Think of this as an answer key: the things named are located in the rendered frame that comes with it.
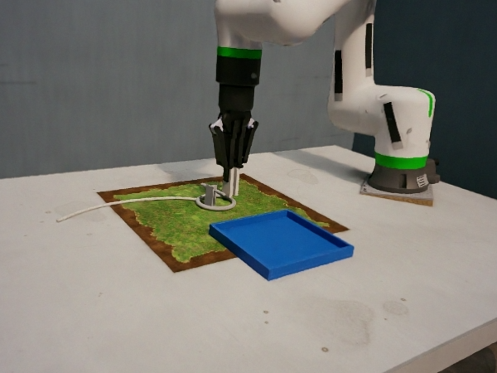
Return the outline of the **green grass mat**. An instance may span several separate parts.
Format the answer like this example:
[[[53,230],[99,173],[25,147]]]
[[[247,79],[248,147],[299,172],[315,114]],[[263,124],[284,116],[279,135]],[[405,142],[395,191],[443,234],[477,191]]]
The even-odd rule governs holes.
[[[96,193],[106,203],[169,196],[197,198],[205,194],[201,183],[217,185],[222,191],[223,176]],[[238,195],[231,197],[236,205],[227,211],[209,211],[191,200],[136,201],[110,207],[173,273],[238,258],[209,235],[212,223],[288,209],[332,234],[349,230],[244,173],[239,174]]]

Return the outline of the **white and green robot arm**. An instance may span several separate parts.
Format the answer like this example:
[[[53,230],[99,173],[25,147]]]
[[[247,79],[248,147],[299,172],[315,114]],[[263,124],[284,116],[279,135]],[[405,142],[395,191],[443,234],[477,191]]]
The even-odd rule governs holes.
[[[426,90],[374,83],[374,4],[375,0],[216,0],[215,80],[237,87],[258,85],[263,41],[297,46],[335,14],[328,116],[341,130],[375,136],[371,187],[398,194],[424,192],[441,178],[439,160],[427,157],[435,97]]]

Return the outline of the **grey cable loop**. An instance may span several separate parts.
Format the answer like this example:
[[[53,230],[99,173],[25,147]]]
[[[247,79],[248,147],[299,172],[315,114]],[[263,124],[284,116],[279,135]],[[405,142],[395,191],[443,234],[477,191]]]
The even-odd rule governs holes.
[[[201,196],[198,196],[196,199],[195,199],[195,203],[196,205],[198,205],[199,207],[203,208],[203,209],[206,209],[206,210],[209,210],[209,211],[227,211],[229,209],[232,209],[235,207],[236,205],[236,201],[233,197],[228,197],[228,196],[221,196],[219,194],[216,193],[216,197],[218,198],[223,198],[223,199],[226,199],[226,200],[229,200],[232,202],[232,204],[228,205],[228,206],[207,206],[207,205],[204,205],[200,202],[200,200],[202,199],[205,199],[205,194],[204,195],[201,195]]]

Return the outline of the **blue tray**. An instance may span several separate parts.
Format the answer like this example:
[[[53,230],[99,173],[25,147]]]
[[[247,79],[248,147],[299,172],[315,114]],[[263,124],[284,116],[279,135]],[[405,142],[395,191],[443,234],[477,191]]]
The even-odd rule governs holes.
[[[213,223],[209,235],[267,281],[348,259],[355,248],[288,209]]]

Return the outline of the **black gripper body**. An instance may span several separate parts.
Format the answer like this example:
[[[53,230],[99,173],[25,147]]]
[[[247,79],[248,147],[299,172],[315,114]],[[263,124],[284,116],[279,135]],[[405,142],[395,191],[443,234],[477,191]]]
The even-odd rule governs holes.
[[[240,124],[242,118],[247,119],[247,125],[249,124],[249,121],[252,118],[251,112],[249,110],[253,109],[254,89],[255,86],[237,87],[223,85],[220,83],[220,114],[218,116],[218,120],[220,119],[220,116],[223,115],[221,119],[223,123],[222,129],[226,133],[231,134],[233,119],[237,119],[239,121],[237,133],[240,133]]]

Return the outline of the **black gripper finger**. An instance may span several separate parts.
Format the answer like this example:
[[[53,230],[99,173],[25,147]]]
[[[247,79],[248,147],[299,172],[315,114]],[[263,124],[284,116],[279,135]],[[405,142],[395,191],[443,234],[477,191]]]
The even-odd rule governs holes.
[[[247,126],[247,127],[246,127]],[[250,119],[247,125],[247,119],[242,118],[240,124],[240,133],[237,133],[234,145],[234,183],[233,195],[237,196],[239,191],[239,169],[243,168],[243,163],[247,163],[250,148],[253,142],[253,136],[258,127],[258,122]]]
[[[232,132],[228,134],[222,129],[222,116],[214,124],[209,125],[209,130],[212,133],[216,164],[224,168],[222,192],[231,197],[234,183],[234,145],[239,121],[233,119]]]

